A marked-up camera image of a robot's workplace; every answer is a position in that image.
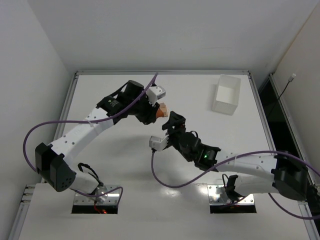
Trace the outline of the white perforated box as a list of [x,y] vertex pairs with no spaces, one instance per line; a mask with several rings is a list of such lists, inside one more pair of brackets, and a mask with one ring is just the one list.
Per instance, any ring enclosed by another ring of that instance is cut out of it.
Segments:
[[221,74],[215,86],[212,111],[232,116],[239,105],[240,89],[240,78]]

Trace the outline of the long light wood block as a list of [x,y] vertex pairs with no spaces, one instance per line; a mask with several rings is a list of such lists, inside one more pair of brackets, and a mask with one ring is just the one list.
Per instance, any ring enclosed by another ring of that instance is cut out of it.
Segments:
[[167,109],[163,110],[162,112],[163,112],[163,116],[164,116],[165,118],[170,115],[170,113],[168,112]]

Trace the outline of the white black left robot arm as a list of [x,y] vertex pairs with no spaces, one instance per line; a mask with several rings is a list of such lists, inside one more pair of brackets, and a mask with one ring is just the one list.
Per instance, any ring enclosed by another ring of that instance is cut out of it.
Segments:
[[35,171],[57,192],[71,189],[98,201],[110,190],[93,172],[71,168],[72,161],[105,130],[120,120],[134,116],[144,125],[163,116],[159,100],[166,95],[163,87],[151,81],[147,87],[129,80],[104,97],[87,117],[62,137],[35,148]]

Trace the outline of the red-brown triangle wood block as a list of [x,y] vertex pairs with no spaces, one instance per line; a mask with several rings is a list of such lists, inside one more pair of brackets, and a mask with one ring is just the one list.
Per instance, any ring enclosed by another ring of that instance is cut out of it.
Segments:
[[155,117],[158,119],[158,118],[164,118],[166,115],[165,113],[159,108],[156,112],[156,115]]

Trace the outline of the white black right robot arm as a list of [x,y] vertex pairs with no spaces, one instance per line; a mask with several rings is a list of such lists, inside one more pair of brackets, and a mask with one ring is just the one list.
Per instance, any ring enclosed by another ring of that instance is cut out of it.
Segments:
[[186,119],[174,111],[162,125],[166,147],[173,147],[187,162],[204,172],[232,172],[224,192],[236,201],[250,194],[277,193],[304,201],[308,191],[308,168],[305,162],[286,151],[228,153],[202,143],[198,134],[186,130]]

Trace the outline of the short light wood block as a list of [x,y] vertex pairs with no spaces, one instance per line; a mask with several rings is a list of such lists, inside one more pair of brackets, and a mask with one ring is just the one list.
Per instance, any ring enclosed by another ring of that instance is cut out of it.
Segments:
[[163,102],[159,104],[159,108],[160,108],[160,110],[161,110],[162,112],[167,112],[167,111],[168,111],[166,104],[163,103]]

